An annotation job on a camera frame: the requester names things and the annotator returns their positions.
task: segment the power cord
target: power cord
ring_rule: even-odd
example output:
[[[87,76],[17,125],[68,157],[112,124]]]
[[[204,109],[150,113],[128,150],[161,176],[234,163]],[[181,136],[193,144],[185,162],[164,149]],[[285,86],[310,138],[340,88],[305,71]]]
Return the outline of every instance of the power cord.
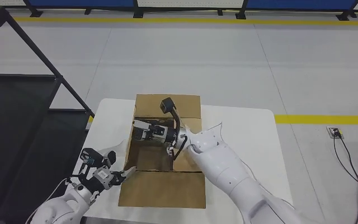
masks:
[[[348,148],[347,148],[345,142],[343,141],[342,135],[341,135],[340,131],[338,130],[338,128],[335,128],[333,131],[334,131],[334,134],[333,134],[333,146],[335,147],[335,153],[336,153],[337,159],[339,160],[339,162],[340,162],[340,164],[342,165],[343,169],[345,169],[345,171],[346,171],[356,182],[358,182],[358,175],[357,175],[356,170],[354,169],[354,166],[353,166],[353,163],[352,163],[351,154],[349,153],[349,150],[348,150]],[[336,150],[336,137],[338,137],[338,138],[342,141],[342,143],[343,143],[343,145],[344,145],[344,147],[345,147],[345,149],[346,149],[346,151],[347,151],[348,158],[349,158],[349,163],[350,163],[350,165],[351,165],[351,167],[352,167],[352,169],[353,169],[353,172],[354,172],[356,178],[354,178],[353,175],[352,175],[350,172],[348,172],[348,170],[347,170],[346,167],[343,165],[343,163],[342,163],[341,160],[340,160],[340,157],[339,157],[338,154],[337,154],[337,150]],[[354,224],[358,224],[358,214],[357,214],[357,217],[356,217],[356,220],[355,220]]]

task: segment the black cable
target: black cable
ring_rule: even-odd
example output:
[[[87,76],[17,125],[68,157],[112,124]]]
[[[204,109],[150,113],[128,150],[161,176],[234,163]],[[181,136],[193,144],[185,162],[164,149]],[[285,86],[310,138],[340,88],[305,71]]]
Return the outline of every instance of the black cable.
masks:
[[[345,169],[345,171],[346,171],[356,182],[358,182],[358,179],[355,179],[354,176],[352,176],[352,174],[351,174],[350,172],[348,172],[348,170],[347,170],[346,167],[343,165],[343,163],[342,163],[341,160],[340,160],[340,157],[339,157],[338,154],[337,154],[337,150],[336,150],[336,136],[333,136],[333,146],[335,147],[335,153],[336,153],[337,159],[338,159],[338,161],[340,162],[340,164],[342,165],[343,169]]]
[[[354,169],[354,166],[353,166],[353,163],[352,163],[351,154],[349,153],[349,150],[348,150],[348,148],[347,148],[345,142],[343,141],[343,139],[342,139],[342,137],[341,137],[340,135],[339,135],[339,138],[341,139],[343,145],[345,146],[345,149],[346,149],[346,151],[347,151],[347,153],[348,153],[349,163],[351,164],[351,167],[352,167],[352,169],[353,169],[353,172],[354,172],[354,174],[356,175],[356,177],[357,177],[357,179],[358,179],[358,174],[357,174],[356,170]]]

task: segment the cardboard flap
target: cardboard flap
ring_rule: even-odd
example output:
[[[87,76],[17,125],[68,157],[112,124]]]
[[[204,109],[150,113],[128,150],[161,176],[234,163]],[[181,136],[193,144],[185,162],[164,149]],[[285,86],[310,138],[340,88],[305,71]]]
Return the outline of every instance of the cardboard flap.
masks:
[[[205,208],[204,174],[137,171],[122,183],[118,206]]]
[[[165,98],[172,98],[181,118],[201,118],[200,96],[169,94],[137,94],[135,117],[171,118],[170,113],[163,114],[160,104]]]

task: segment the cable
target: cable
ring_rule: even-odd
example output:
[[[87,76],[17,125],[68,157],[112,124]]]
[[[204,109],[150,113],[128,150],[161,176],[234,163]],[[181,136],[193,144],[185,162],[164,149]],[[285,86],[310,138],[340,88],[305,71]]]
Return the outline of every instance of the cable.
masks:
[[[344,145],[344,147],[345,147],[345,149],[346,149],[346,151],[347,151],[347,153],[348,153],[349,163],[351,164],[351,167],[352,167],[352,169],[353,169],[353,172],[354,172],[354,174],[356,175],[356,178],[357,178],[357,180],[358,180],[358,174],[357,174],[356,170],[354,169],[354,166],[353,166],[353,163],[352,163],[351,154],[349,153],[349,150],[348,150],[348,148],[347,148],[345,142],[343,141],[343,138],[342,138],[341,135],[339,135],[339,138],[341,139],[341,141],[342,141],[342,143],[343,143],[343,145]]]
[[[339,136],[339,138],[341,139],[341,141],[342,141],[342,143],[343,143],[343,145],[344,145],[344,147],[345,147],[345,149],[346,149],[346,151],[347,151],[347,153],[348,153],[349,163],[351,164],[351,167],[352,167],[352,169],[353,169],[353,172],[354,172],[354,174],[356,175],[357,180],[358,180],[357,172],[356,172],[356,170],[354,169],[354,166],[353,166],[353,163],[352,163],[351,154],[349,153],[349,150],[348,150],[348,148],[347,148],[345,142],[343,141],[342,136],[341,136],[340,134],[339,134],[338,136]],[[358,224],[358,213],[357,213],[356,221],[354,222],[354,224]]]
[[[343,164],[342,164],[340,158],[338,157],[337,150],[336,150],[336,136],[338,136],[338,137],[341,139],[341,141],[342,141],[342,143],[343,143],[343,145],[344,145],[344,147],[345,147],[345,149],[346,149],[346,151],[347,151],[348,158],[349,158],[349,163],[350,163],[350,165],[351,165],[351,167],[352,167],[352,169],[353,169],[353,172],[354,172],[355,176],[357,177],[357,179],[355,179],[355,178],[352,176],[352,174],[351,174],[350,172],[348,172],[348,170],[345,168],[345,166],[343,166]],[[349,150],[348,150],[348,148],[347,148],[345,142],[343,141],[342,135],[341,135],[340,131],[338,130],[338,128],[334,129],[333,146],[335,147],[336,156],[337,156],[337,158],[338,158],[340,164],[342,165],[343,169],[345,169],[345,171],[346,171],[356,182],[358,182],[358,175],[357,175],[356,170],[354,169],[354,166],[353,166],[353,163],[352,163],[351,154],[349,153]],[[358,213],[357,213],[357,217],[356,217],[356,219],[355,219],[354,224],[358,224]]]
[[[40,204],[40,206],[38,206],[33,212],[32,214],[27,218],[25,224],[28,224],[29,220],[31,219],[31,217],[35,214],[35,212],[37,212],[37,210],[41,207],[41,205],[43,205],[45,202],[47,202],[51,197],[52,195],[56,192],[56,190],[59,188],[59,186],[62,184],[63,181],[67,180],[67,178],[61,180],[61,182],[57,185],[57,187],[54,189],[54,191],[50,194],[50,196],[42,203]]]
[[[338,153],[337,153],[337,150],[336,150],[336,136],[333,136],[333,146],[334,146],[334,148],[335,148],[335,153],[336,153],[337,159],[338,159],[338,161],[340,162],[340,164],[342,165],[343,169],[345,169],[345,171],[346,171],[356,182],[358,182],[358,178],[355,179],[354,176],[352,176],[352,174],[351,174],[350,172],[348,172],[348,170],[346,169],[346,167],[345,167],[345,166],[343,165],[343,163],[341,162],[340,157],[338,156]],[[347,150],[347,152],[348,152],[349,160],[350,160],[350,162],[351,162],[351,166],[352,166],[352,168],[353,168],[353,171],[355,172],[355,169],[354,169],[354,167],[353,167],[352,160],[351,160],[351,155],[350,155],[350,153],[349,153],[347,147],[346,147],[346,150]]]

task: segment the blue wall panel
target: blue wall panel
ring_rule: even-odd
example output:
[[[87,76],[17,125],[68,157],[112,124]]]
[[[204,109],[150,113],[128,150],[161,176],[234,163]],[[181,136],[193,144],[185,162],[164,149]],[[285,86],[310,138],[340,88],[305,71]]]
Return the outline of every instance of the blue wall panel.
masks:
[[[133,0],[30,0],[33,6],[132,7]]]
[[[248,8],[292,8],[306,10],[348,9],[354,0],[248,0]]]

